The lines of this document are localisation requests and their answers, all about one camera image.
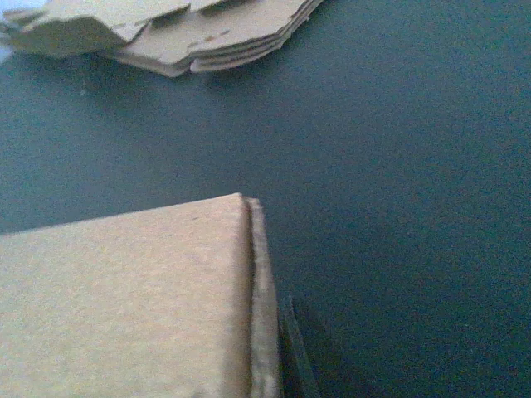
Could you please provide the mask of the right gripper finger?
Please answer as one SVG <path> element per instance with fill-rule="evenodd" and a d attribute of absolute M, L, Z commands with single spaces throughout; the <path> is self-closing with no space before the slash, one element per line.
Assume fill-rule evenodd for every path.
<path fill-rule="evenodd" d="M 279 333 L 283 397 L 320 397 L 292 296 L 279 307 Z"/>

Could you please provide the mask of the cardboard box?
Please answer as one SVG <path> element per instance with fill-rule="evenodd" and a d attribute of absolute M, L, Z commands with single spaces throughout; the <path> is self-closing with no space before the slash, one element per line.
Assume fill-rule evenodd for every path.
<path fill-rule="evenodd" d="M 278 397 L 261 204 L 222 197 L 1 238 L 4 397 Z"/>

